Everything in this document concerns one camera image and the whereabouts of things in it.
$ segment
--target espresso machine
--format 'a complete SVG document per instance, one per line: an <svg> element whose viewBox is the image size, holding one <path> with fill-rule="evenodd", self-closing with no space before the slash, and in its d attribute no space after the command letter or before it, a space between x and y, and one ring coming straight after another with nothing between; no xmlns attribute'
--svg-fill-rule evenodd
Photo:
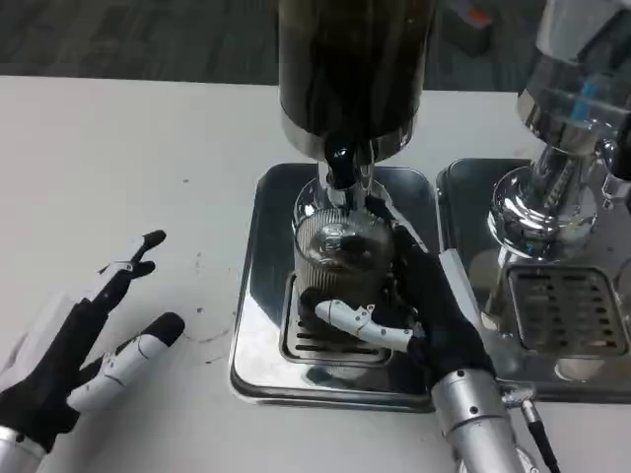
<svg viewBox="0 0 631 473"><path fill-rule="evenodd" d="M629 7L549 0L517 103L540 148L438 179L498 378L540 399L631 401Z"/></svg>
<svg viewBox="0 0 631 473"><path fill-rule="evenodd" d="M435 193L415 170L375 166L412 137L431 2L279 0L282 125L316 163L277 166L258 184L230 361L235 391L260 404L436 408L463 460L458 471L478 473L537 471L506 414L521 407L558 472L534 397L631 397L627 7L549 0L518 99L541 149L531 162L460 160ZM428 383L410 356L427 341L423 327L386 328L361 291L348 293L355 304L314 304L324 324L305 316L297 255L302 235L315 233L306 222L362 211L369 196L395 209L416 241L427 261L420 271L432 274L419 281L447 281L437 292L450 288L464 320L455 331L479 342L479 366ZM439 252L438 266L422 256ZM372 283L363 280L366 292Z"/></svg>
<svg viewBox="0 0 631 473"><path fill-rule="evenodd" d="M412 138L433 14L430 0L278 1L282 128L314 163L276 166L258 183L230 371L250 400L431 409L405 355L300 317L294 247L305 218L374 194L438 252L433 186L375 166Z"/></svg>

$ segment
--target drip tray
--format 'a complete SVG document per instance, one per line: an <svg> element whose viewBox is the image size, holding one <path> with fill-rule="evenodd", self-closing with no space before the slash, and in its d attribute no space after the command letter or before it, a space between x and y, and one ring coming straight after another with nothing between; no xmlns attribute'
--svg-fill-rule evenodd
<svg viewBox="0 0 631 473"><path fill-rule="evenodd" d="M282 349L296 362L326 362L373 367L390 358L390 350L376 347L331 327L312 314L299 315L298 295L291 279L291 300L283 331Z"/></svg>
<svg viewBox="0 0 631 473"><path fill-rule="evenodd" d="M391 353L300 318L293 292L292 215L316 165L280 165L256 189L230 359L238 395L256 403L427 412L421 370ZM375 169L375 179L425 244L438 251L434 190L412 169Z"/></svg>
<svg viewBox="0 0 631 473"><path fill-rule="evenodd" d="M519 335L529 350L577 358L626 353L620 314L599 270L512 266L507 278Z"/></svg>

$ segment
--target robot finger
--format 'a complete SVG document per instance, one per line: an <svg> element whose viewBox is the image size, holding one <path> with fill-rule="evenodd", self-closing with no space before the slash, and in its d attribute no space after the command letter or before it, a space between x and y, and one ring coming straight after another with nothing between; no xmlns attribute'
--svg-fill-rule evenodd
<svg viewBox="0 0 631 473"><path fill-rule="evenodd" d="M68 396L68 406L80 413L103 409L142 374L151 360L167 351L183 330L184 321L178 315L167 312L158 317L114 352L83 367L77 387Z"/></svg>

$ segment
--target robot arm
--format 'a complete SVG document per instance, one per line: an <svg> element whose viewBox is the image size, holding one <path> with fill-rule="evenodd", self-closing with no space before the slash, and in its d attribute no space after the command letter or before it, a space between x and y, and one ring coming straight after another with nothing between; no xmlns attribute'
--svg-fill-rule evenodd
<svg viewBox="0 0 631 473"><path fill-rule="evenodd" d="M457 255L429 254L384 201L369 197L367 208L392 227L397 257L394 272L402 297L420 320L408 329L395 329L372 320L374 306L352 308L343 301L326 301L307 290L303 304L332 326L378 346L407 353L425 370L426 382L445 439L462 458L469 473L523 473L507 406L525 406L537 443L547 444L544 459L558 472L540 418L530 398L502 396L493 364L471 320L479 319L475 301Z"/></svg>
<svg viewBox="0 0 631 473"><path fill-rule="evenodd" d="M182 333L181 318L166 313L82 369L131 281L155 269L153 262L141 261L144 253L165 237L153 232L135 240L84 294L52 300L18 342L0 372L0 473L36 471L56 437L70 432L81 413L105 405Z"/></svg>

